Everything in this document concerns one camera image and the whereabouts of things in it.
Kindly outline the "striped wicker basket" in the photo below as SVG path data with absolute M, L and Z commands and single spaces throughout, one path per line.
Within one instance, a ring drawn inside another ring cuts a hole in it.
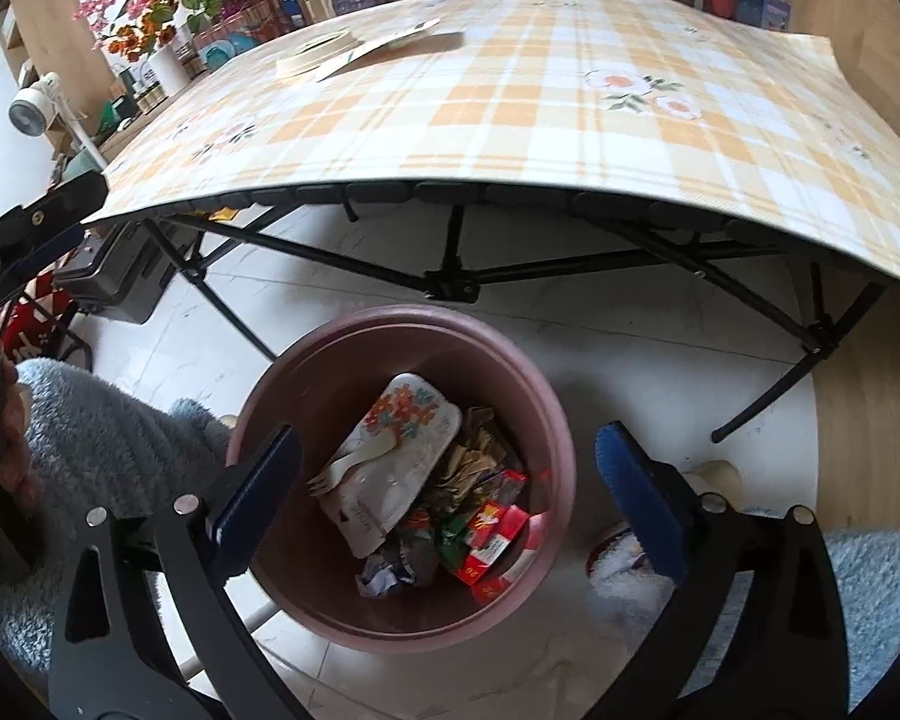
M 248 0 L 240 10 L 199 31 L 193 45 L 207 71 L 221 68 L 233 57 L 292 31 L 283 0 Z

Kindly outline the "maroon plastic trash bin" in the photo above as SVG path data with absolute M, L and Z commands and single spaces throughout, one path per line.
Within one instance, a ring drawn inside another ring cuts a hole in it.
M 530 472 L 518 501 L 530 520 L 515 543 L 473 587 L 440 574 L 429 589 L 365 600 L 340 530 L 295 484 L 251 561 L 261 587 L 295 622 L 333 644 L 386 655 L 455 647 L 514 616 L 556 564 L 577 483 L 566 413 L 530 356 L 487 323 L 424 305 L 359 310 L 289 346 L 245 401 L 227 460 L 248 460 L 289 424 L 301 436 L 302 470 L 317 473 L 403 372 L 453 405 L 493 408 L 509 429 Z

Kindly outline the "cream plastic fork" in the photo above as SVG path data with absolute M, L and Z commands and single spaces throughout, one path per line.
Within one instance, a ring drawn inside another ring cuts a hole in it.
M 314 476 L 308 483 L 308 494 L 315 497 L 324 496 L 343 483 L 344 477 L 352 468 L 364 465 L 372 460 L 383 457 L 398 445 L 398 438 L 393 431 L 383 431 L 359 445 L 349 454 L 333 460 L 321 473 Z

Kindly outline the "white desk fan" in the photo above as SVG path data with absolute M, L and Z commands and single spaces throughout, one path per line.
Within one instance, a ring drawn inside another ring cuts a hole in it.
M 109 161 L 103 158 L 91 135 L 80 125 L 77 115 L 69 106 L 63 83 L 56 71 L 48 71 L 36 82 L 20 88 L 9 104 L 7 115 L 17 132 L 27 137 L 45 135 L 53 121 L 61 119 L 100 169 L 109 165 Z

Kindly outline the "black folding table frame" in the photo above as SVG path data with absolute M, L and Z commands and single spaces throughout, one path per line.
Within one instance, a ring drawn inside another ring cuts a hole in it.
M 463 203 L 450 206 L 439 266 L 434 270 L 414 275 L 391 266 L 357 259 L 352 255 L 318 249 L 315 245 L 276 238 L 266 232 L 270 224 L 282 220 L 290 213 L 292 210 L 289 206 L 273 206 L 247 226 L 219 223 L 211 220 L 209 216 L 173 215 L 162 221 L 146 220 L 142 223 L 142 229 L 146 231 L 155 247 L 169 259 L 176 273 L 180 273 L 185 281 L 198 289 L 198 293 L 203 294 L 203 298 L 221 314 L 222 319 L 229 322 L 233 330 L 237 330 L 245 340 L 255 346 L 256 351 L 260 351 L 261 355 L 270 361 L 276 358 L 276 353 L 206 283 L 208 266 L 219 262 L 240 245 L 251 245 L 284 257 L 316 263 L 331 270 L 340 270 L 348 275 L 381 281 L 390 286 L 422 294 L 432 301 L 455 304 L 473 304 L 479 299 L 479 293 L 484 286 L 494 284 L 585 277 L 605 271 L 635 270 L 657 265 L 676 266 L 679 270 L 686 271 L 694 278 L 727 294 L 763 319 L 774 323 L 775 327 L 799 341 L 803 349 L 803 356 L 793 364 L 790 371 L 785 372 L 777 382 L 745 406 L 738 415 L 713 429 L 710 433 L 713 444 L 724 442 L 725 439 L 738 433 L 741 427 L 748 426 L 751 421 L 788 394 L 797 383 L 806 379 L 821 362 L 831 358 L 852 330 L 865 319 L 866 314 L 870 314 L 870 310 L 888 291 L 888 286 L 884 283 L 877 280 L 867 281 L 840 316 L 831 316 L 826 309 L 823 266 L 813 260 L 808 264 L 813 322 L 803 325 L 786 314 L 784 309 L 772 304 L 769 299 L 756 293 L 754 289 L 718 266 L 722 260 L 764 257 L 770 252 L 767 247 L 733 239 L 702 241 L 697 236 L 686 242 L 674 242 L 656 232 L 632 226 L 619 229 L 622 240 L 628 244 L 626 249 L 473 270 L 464 266 L 460 257 L 461 234 L 466 216 L 466 206 Z

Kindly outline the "brown gold wrapper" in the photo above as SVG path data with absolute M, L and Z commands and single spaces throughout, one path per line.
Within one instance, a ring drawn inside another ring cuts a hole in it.
M 507 472 L 523 472 L 509 429 L 493 408 L 473 406 L 439 463 L 427 501 L 430 512 L 447 520 L 472 511 L 497 494 Z

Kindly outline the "black storage case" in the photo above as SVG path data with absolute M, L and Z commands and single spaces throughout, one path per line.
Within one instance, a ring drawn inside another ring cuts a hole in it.
M 144 325 L 176 273 L 175 265 L 141 223 L 89 231 L 52 283 L 86 314 Z

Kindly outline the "white printed leaflet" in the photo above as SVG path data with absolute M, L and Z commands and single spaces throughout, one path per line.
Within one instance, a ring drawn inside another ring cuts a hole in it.
M 440 18 L 429 18 L 409 28 L 370 39 L 357 37 L 351 29 L 330 32 L 326 36 L 315 37 L 290 54 L 281 55 L 274 73 L 286 80 L 305 78 L 309 82 L 320 83 L 370 55 L 404 49 L 424 39 L 442 36 L 437 32 L 441 24 Z

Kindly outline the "yellow plaid floral tablecloth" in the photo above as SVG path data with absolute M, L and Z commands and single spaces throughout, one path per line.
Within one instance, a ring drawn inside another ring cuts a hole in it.
M 315 37 L 429 18 L 442 36 L 320 83 L 274 73 Z M 185 89 L 118 154 L 103 215 L 430 179 L 699 206 L 900 281 L 900 138 L 826 39 L 671 0 L 403 0 L 272 39 Z

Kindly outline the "white slim flower vase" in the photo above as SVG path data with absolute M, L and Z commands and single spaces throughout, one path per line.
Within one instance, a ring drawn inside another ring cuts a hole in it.
M 167 98 L 182 93 L 191 82 L 187 67 L 176 57 L 172 44 L 165 44 L 154 50 L 149 57 L 149 65 Z

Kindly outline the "white floral pouch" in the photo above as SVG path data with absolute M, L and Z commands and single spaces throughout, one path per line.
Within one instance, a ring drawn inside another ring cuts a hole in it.
M 395 433 L 397 447 L 352 468 L 328 494 L 313 496 L 354 557 L 378 550 L 408 514 L 460 426 L 460 408 L 422 377 L 403 372 L 386 384 L 325 468 L 383 431 Z

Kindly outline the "red white cigarette pack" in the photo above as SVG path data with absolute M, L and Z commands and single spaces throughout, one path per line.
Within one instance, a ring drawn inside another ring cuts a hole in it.
M 488 500 L 471 518 L 464 534 L 464 556 L 455 575 L 473 587 L 496 564 L 509 544 L 520 535 L 530 516 L 515 504 Z

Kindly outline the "white plastic wrapper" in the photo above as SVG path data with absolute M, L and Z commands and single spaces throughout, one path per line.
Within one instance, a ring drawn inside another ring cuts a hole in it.
M 364 562 L 356 577 L 362 598 L 380 600 L 404 589 L 427 587 L 434 582 L 440 559 L 429 541 L 411 539 L 384 544 Z

